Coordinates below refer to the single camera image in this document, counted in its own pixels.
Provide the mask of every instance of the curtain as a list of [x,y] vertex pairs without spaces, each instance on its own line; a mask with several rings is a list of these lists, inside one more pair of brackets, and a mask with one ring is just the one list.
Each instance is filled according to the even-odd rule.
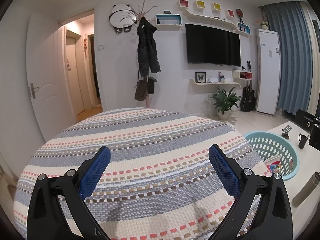
[[313,26],[312,18],[310,15],[310,10],[312,8],[308,6],[307,2],[300,2],[302,11],[306,17],[309,33],[310,33],[310,40],[312,46],[312,62],[313,62],[313,74],[312,74],[312,85],[311,85],[311,94],[310,94],[310,101],[307,112],[313,115],[316,115],[318,102],[319,102],[319,92],[320,92],[320,52],[319,52],[319,45],[316,36],[316,31]]
[[299,2],[261,7],[271,31],[278,32],[281,78],[278,108],[296,114],[307,111],[312,82],[312,47],[305,15]]

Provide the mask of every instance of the black tv screen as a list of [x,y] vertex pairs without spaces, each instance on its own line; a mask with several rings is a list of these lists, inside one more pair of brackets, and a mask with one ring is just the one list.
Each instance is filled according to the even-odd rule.
[[186,24],[188,63],[240,66],[239,34]]

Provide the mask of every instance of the black bag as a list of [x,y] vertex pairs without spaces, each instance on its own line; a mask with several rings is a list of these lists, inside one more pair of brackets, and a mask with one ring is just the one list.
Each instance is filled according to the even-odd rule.
[[155,78],[153,77],[148,78],[148,94],[149,95],[153,95],[153,93],[155,92],[155,82],[157,82]]
[[143,101],[147,96],[147,82],[144,80],[139,80],[137,83],[136,93],[134,95],[134,99],[138,101]]

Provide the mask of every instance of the woven bedspread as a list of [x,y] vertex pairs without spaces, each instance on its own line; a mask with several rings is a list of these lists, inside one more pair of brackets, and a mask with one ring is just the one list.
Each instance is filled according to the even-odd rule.
[[[111,162],[85,202],[110,238],[207,239],[234,201],[210,165],[212,144],[242,168],[267,175],[258,154],[228,123],[147,108],[118,109],[88,118],[31,157],[15,195],[17,227],[26,237],[28,205],[39,174],[61,176],[106,145]],[[81,235],[63,198],[60,203],[71,230]],[[257,204],[255,200],[241,234],[247,231]]]

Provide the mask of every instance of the white desk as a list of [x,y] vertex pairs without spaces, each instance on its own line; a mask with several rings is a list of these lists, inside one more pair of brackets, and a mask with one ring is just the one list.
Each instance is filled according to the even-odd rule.
[[[286,122],[276,128],[271,129],[269,132],[281,135],[283,133],[282,129],[287,125],[290,125],[292,127],[292,130],[289,132],[289,141],[297,150],[300,160],[298,173],[292,179],[284,182],[291,204],[292,199],[303,188],[310,177],[316,171],[320,171],[320,151],[311,147],[309,145],[309,141],[306,142],[306,145],[302,150],[298,147],[299,134],[301,133],[307,136],[308,133],[292,122]],[[308,225],[316,212],[316,207],[319,200],[320,186],[318,185],[299,207],[296,208],[291,204],[293,219],[293,239],[297,238],[297,236],[299,236],[299,234]]]

